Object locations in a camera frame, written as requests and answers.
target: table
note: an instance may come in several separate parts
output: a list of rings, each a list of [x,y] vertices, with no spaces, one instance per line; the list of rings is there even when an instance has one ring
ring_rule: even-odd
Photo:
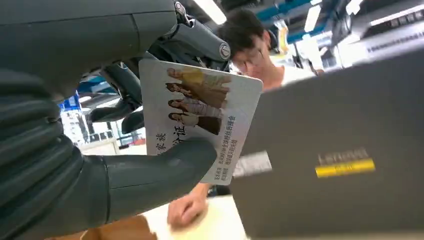
[[[218,196],[208,200],[208,210],[193,224],[172,230],[167,224],[168,204],[143,213],[151,232],[158,240],[248,240],[232,196]],[[358,235],[323,235],[315,237],[277,237],[266,240],[424,240],[424,233],[375,233]]]
[[[207,211],[190,226],[173,230],[167,224],[168,204],[143,213],[158,240],[246,240],[232,196],[208,199]]]

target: card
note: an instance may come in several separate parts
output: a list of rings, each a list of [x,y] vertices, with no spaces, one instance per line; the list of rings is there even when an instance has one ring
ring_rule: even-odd
[[[148,155],[202,137],[217,159],[200,181],[228,185],[262,92],[262,82],[178,63],[139,62]]]

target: blue beam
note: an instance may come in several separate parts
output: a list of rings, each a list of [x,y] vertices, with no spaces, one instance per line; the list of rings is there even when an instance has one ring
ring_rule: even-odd
[[[280,3],[277,7],[269,7],[256,14],[257,18],[262,22],[267,22],[279,14],[287,14],[290,10],[300,7],[304,4],[309,4],[311,0],[294,0],[290,3]]]
[[[306,34],[309,34],[311,37],[318,35],[318,34],[322,33],[325,28],[326,28],[325,24],[320,24],[320,25],[315,26],[315,28],[308,33],[301,31],[301,32],[294,33],[294,34],[289,34],[289,36],[287,37],[287,42],[288,42],[288,44],[295,43],[299,40],[302,40],[302,37]]]

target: ceiling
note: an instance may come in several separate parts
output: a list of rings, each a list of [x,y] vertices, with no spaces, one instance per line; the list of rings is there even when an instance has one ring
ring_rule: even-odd
[[[214,0],[218,7],[228,14],[238,8],[248,8],[256,14],[264,26],[271,26],[276,20],[284,19],[288,26],[288,42],[293,43],[301,40],[305,35],[304,27],[308,16],[308,10],[312,6],[311,0]],[[404,0],[363,0],[360,11],[353,18],[363,19],[369,13],[378,12],[382,8],[403,2]],[[201,23],[208,26],[212,31],[218,26],[211,21],[210,17],[197,6],[193,0],[179,0],[189,15],[194,16]],[[311,36],[332,30],[337,23],[337,12],[342,12],[350,0],[322,0],[321,12],[315,29],[309,32]],[[109,87],[101,76],[91,77],[81,82],[78,92],[81,97],[90,96],[92,99],[83,102],[83,108],[93,108],[119,96]]]

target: white shirt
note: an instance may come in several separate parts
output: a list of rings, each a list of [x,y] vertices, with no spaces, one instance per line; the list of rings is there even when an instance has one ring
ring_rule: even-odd
[[[284,87],[287,84],[312,77],[315,77],[315,74],[311,71],[292,66],[284,66],[284,77],[282,79],[281,86]],[[259,152],[250,156],[240,157],[234,169],[233,176],[241,177],[253,175],[267,172],[271,169],[271,162],[266,152]]]
[[[281,86],[297,82],[299,80],[309,79],[316,77],[311,71],[297,68],[293,66],[284,66],[284,77],[282,78]]]

